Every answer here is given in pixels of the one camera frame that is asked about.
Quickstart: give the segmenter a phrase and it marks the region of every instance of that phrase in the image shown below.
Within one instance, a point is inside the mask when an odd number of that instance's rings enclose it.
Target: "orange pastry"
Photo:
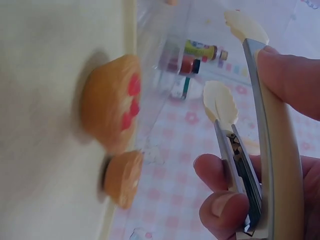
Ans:
[[[106,169],[104,191],[123,209],[131,207],[137,193],[141,175],[143,154],[140,151],[125,152],[113,157]]]
[[[109,154],[123,153],[134,134],[141,75],[139,58],[124,55],[93,70],[84,86],[80,103],[83,128]]]

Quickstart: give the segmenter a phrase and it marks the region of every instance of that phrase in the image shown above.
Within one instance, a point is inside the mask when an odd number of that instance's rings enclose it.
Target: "flower pattern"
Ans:
[[[197,116],[197,113],[188,111],[184,117],[185,121],[188,124],[196,125],[200,120]]]
[[[238,94],[241,94],[241,95],[247,95],[248,94],[247,88],[242,86],[242,85],[236,86],[235,90],[237,91]]]
[[[146,239],[151,239],[152,238],[152,233],[147,232],[144,236],[145,236]]]
[[[302,145],[301,145],[302,149],[305,150],[305,151],[308,151],[308,150],[311,150],[312,146],[310,143],[308,142],[302,142]]]

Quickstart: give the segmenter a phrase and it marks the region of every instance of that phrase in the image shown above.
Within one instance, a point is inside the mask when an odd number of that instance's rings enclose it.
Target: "finger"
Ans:
[[[237,229],[249,212],[249,201],[244,194],[219,191],[202,204],[199,216],[202,224],[219,240],[233,240]]]
[[[315,157],[310,157],[310,156],[301,156],[301,166],[302,166],[302,175],[303,178],[308,174],[308,172],[310,171],[310,169],[320,161],[319,158],[315,158]],[[255,173],[259,179],[259,181],[261,182],[261,159],[260,156],[250,156],[251,162],[252,162],[252,166],[255,170]]]
[[[304,203],[306,211],[309,211],[310,206],[319,205],[319,194],[315,190],[319,188],[320,161],[313,157],[305,158],[307,159],[302,161]]]
[[[256,156],[256,155],[250,155],[250,160],[252,163],[252,166],[254,168],[255,174],[259,180],[259,182],[261,183],[261,159],[260,156]]]
[[[195,173],[213,191],[228,190],[224,167],[219,157],[203,154],[193,163]]]
[[[257,67],[261,80],[282,101],[320,120],[320,60],[281,55],[267,46],[258,54]]]

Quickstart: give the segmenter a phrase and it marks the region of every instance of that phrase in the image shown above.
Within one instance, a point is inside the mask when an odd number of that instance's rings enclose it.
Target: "small bottle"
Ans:
[[[205,45],[201,42],[187,40],[184,46],[184,53],[193,55],[196,58],[201,58],[203,62],[213,61],[216,58],[219,60],[227,60],[228,52],[218,50],[215,45]]]
[[[198,74],[201,60],[194,58],[193,56],[184,55],[182,58],[181,68],[178,67],[178,59],[173,58],[170,60],[167,70],[172,73],[183,74]]]
[[[198,74],[201,61],[192,56],[183,56],[179,74]]]

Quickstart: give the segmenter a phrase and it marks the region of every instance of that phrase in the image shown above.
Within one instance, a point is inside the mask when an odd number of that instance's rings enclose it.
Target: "clear plastic container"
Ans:
[[[144,148],[170,93],[161,91],[158,83],[165,78],[169,89],[172,88],[175,74],[181,68],[193,0],[181,0],[176,6],[164,0],[138,0],[138,5],[143,5],[138,11],[137,23],[137,54],[143,83],[136,146]],[[172,59],[177,61],[177,71],[167,78]]]

